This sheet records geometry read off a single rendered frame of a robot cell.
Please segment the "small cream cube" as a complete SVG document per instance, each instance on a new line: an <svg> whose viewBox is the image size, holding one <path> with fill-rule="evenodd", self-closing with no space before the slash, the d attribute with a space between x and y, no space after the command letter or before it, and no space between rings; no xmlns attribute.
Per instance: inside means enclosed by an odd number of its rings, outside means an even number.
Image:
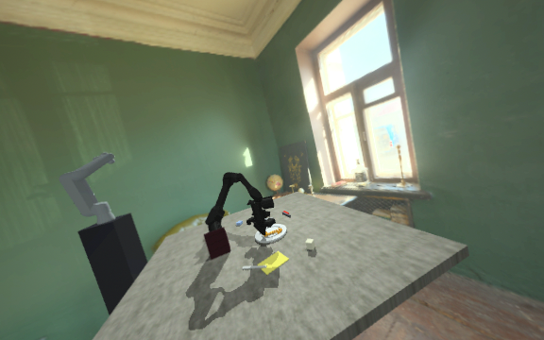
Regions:
<svg viewBox="0 0 544 340"><path fill-rule="evenodd" d="M307 241L305 243L306 243L307 249L314 249L315 248L314 239L307 239Z"/></svg>

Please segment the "yellow flat rectangular pad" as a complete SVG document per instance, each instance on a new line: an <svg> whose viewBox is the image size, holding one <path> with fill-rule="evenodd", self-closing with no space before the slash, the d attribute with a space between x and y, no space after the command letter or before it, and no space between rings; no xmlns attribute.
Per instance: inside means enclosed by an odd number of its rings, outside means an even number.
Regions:
<svg viewBox="0 0 544 340"><path fill-rule="evenodd" d="M258 263L258 265L267 264L267 267L261 267L261 269L266 275L268 275L274 270L276 270L278 266L280 266L287 260L289 260L289 258L287 258L286 256L284 256L283 254L277 251L276 253L272 254L271 256L263 260L262 262Z"/></svg>

